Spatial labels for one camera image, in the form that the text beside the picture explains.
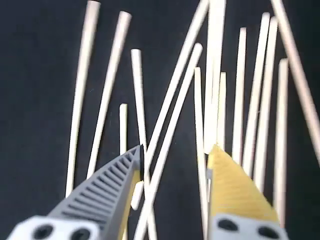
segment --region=black background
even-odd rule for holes
[[[319,1],[285,0],[315,106],[319,95]],[[75,184],[86,178],[119,11],[132,14],[105,121],[97,166],[119,154],[119,105],[128,103],[128,148],[139,144],[130,49],[142,51],[147,141],[156,124],[197,0],[102,1],[81,116]],[[2,1],[0,7],[0,239],[32,215],[45,215],[65,194],[71,116],[85,0]],[[231,153],[240,27],[247,27],[244,123],[258,34],[268,0],[228,0],[221,70],[226,71],[226,151]],[[207,48],[207,18],[197,37]],[[285,57],[277,38],[274,76]],[[202,53],[202,88],[206,54]],[[266,188],[272,200],[277,77],[273,78]],[[172,140],[154,209],[158,239],[202,237],[193,83]],[[292,81],[288,86],[286,228],[291,240],[320,236],[320,170]],[[129,220],[132,238],[138,213]]]

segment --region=wooden stick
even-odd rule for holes
[[[118,69],[120,56],[124,47],[130,20],[131,20],[131,15],[129,13],[125,11],[120,12],[118,23],[115,29],[115,35],[114,35],[113,44],[111,48],[109,64],[108,64],[108,68],[105,76],[99,115],[98,115],[98,120],[96,123],[96,128],[95,128],[95,133],[93,138],[88,172],[86,175],[87,179],[91,177],[91,175],[95,172],[95,169],[96,169],[101,135],[104,129],[111,92],[114,86],[116,72]]]
[[[315,155],[320,166],[320,123],[317,110],[312,99],[284,4],[281,0],[271,0],[271,4],[274,14],[279,21],[279,31],[290,63],[293,81],[300,99]]]
[[[236,82],[234,98],[234,118],[232,135],[232,159],[241,164],[242,159],[242,130],[244,117],[244,89],[245,89],[245,66],[246,66],[246,38],[247,29],[240,28],[238,58],[236,64]]]
[[[131,207],[133,210],[139,208],[142,193],[144,192],[144,181],[139,181],[134,186],[133,195],[131,199]]]
[[[255,147],[257,115],[260,98],[260,88],[262,73],[265,60],[266,43],[268,37],[270,14],[265,12],[262,14],[261,26],[258,40],[258,47],[256,50],[256,59],[253,73],[253,83],[251,89],[251,98],[249,106],[248,120],[246,124],[242,167],[245,173],[251,177],[253,167],[253,149]]]
[[[127,151],[127,126],[128,126],[128,105],[122,103],[119,107],[119,135],[120,135],[120,155]],[[128,228],[124,229],[122,240],[128,239]]]
[[[272,80],[276,52],[278,22],[273,16],[270,20],[268,44],[265,57],[264,79],[259,116],[259,127],[256,140],[253,181],[261,193],[264,192],[266,158],[269,130],[269,114],[271,102]]]
[[[144,93],[143,93],[143,78],[142,78],[142,61],[141,51],[139,49],[131,50],[131,62],[132,62],[132,73],[133,73],[133,85],[134,85],[134,97],[135,107],[138,121],[139,141],[143,145],[144,151],[144,169],[149,169],[150,164],[146,164],[146,153],[147,153],[147,138],[146,138],[146,124],[145,124],[145,110],[144,110]],[[131,206],[133,209],[137,209],[143,192],[143,184],[136,184],[133,196],[131,200]],[[155,213],[152,210],[148,218],[148,234],[149,239],[157,239],[157,229]]]
[[[273,206],[281,226],[286,220],[288,59],[279,63],[274,150]]]
[[[208,13],[208,30],[207,30],[207,45],[206,45],[206,67],[205,67],[205,94],[204,94],[204,148],[208,144],[209,133],[209,120],[210,108],[212,104],[212,85],[214,78],[214,39],[217,24],[215,22],[215,15],[217,10],[214,8],[216,0],[209,0],[209,13]]]
[[[134,86],[134,98],[136,116],[138,122],[139,142],[143,145],[144,157],[147,152],[147,137],[146,137],[146,124],[145,124],[145,105],[144,105],[144,88],[142,78],[142,63],[141,63],[141,51],[139,49],[131,50],[131,64]],[[140,198],[143,192],[143,181],[138,182],[135,185],[133,196],[131,200],[131,207],[134,210],[138,209]]]
[[[75,92],[73,100],[71,132],[68,167],[66,175],[65,197],[68,197],[74,188],[75,162],[78,143],[78,132],[82,104],[85,94],[86,81],[90,56],[96,33],[100,3],[97,1],[88,1],[86,5],[84,23],[82,28],[82,37],[80,44],[79,62],[75,80]]]
[[[218,127],[218,107],[219,107],[219,84],[220,84],[220,70],[221,70],[221,57],[222,46],[224,38],[225,27],[225,13],[226,13],[226,0],[211,0],[213,3],[210,5],[210,12],[214,11],[214,33],[213,41],[208,41],[212,44],[213,51],[213,79],[212,79],[212,95],[211,105],[209,105],[208,115],[204,116],[204,152],[209,154],[212,147],[217,143],[217,127]],[[206,114],[206,105],[204,106],[204,114]]]
[[[225,125],[226,125],[226,73],[221,72],[219,87],[219,106],[218,106],[218,126],[217,126],[217,143],[222,150],[225,150]]]
[[[194,45],[189,64],[186,68],[185,76],[173,109],[173,113],[168,125],[168,129],[165,133],[164,140],[162,147],[160,149],[160,153],[158,156],[158,159],[156,161],[156,165],[153,171],[152,179],[150,182],[150,186],[148,188],[148,195],[147,198],[144,201],[140,218],[138,220],[138,224],[135,230],[134,239],[135,240],[142,240],[144,239],[145,232],[146,232],[146,223],[148,216],[150,215],[150,212],[152,210],[152,206],[156,197],[156,193],[158,190],[159,182],[161,179],[162,172],[164,170],[164,166],[167,160],[167,155],[169,151],[169,147],[176,129],[176,125],[178,122],[178,118],[183,106],[183,103],[185,101],[187,91],[189,89],[191,80],[194,75],[195,67],[198,64],[199,57],[202,52],[202,46],[200,43],[196,43]]]
[[[195,139],[196,156],[199,181],[200,207],[203,240],[207,240],[208,231],[208,202],[206,184],[206,159],[204,153],[204,127],[202,118],[202,97],[201,97],[201,69],[194,69],[194,116],[195,116]]]
[[[133,74],[134,98],[136,116],[138,121],[139,141],[143,145],[144,154],[147,152],[147,137],[145,124],[145,104],[142,78],[141,51],[139,49],[131,50],[131,63]]]
[[[209,0],[200,0],[199,5],[194,13],[193,19],[191,21],[189,30],[186,34],[178,61],[176,63],[172,78],[170,80],[170,84],[168,87],[168,90],[166,92],[166,95],[164,97],[164,101],[160,110],[160,114],[158,116],[158,119],[155,123],[155,127],[151,136],[151,140],[146,152],[146,158],[145,158],[145,165],[147,168],[144,170],[145,176],[144,176],[144,190],[146,191],[146,187],[149,186],[150,183],[150,176],[149,176],[149,168],[151,161],[154,157],[157,143],[159,140],[160,132],[162,130],[162,126],[165,122],[165,118],[167,116],[171,101],[174,97],[175,91],[177,89],[179,80],[181,78],[181,75],[184,71],[184,68],[186,66],[188,56],[191,52],[191,49],[193,47],[193,44],[196,40],[196,37],[198,35],[198,32],[204,22],[204,19],[206,17],[206,14],[208,12],[208,5]]]

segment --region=textured yellow surface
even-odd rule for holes
[[[278,223],[278,216],[254,182],[221,148],[215,145],[209,154],[212,169],[211,216],[233,214]]]

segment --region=gray ribbed pad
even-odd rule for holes
[[[143,149],[136,146],[116,157],[60,202],[48,217],[90,220],[101,239],[117,239],[133,175],[143,166]]]

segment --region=screw hole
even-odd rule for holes
[[[78,229],[71,236],[71,240],[88,240],[89,238],[90,231],[85,228]]]
[[[49,237],[54,230],[53,226],[46,224],[38,227],[33,234],[33,238],[36,240],[42,240]]]
[[[218,222],[218,227],[227,231],[238,231],[238,226],[229,219],[222,219]]]
[[[268,226],[259,227],[258,233],[260,236],[263,236],[269,239],[279,239],[279,234]]]

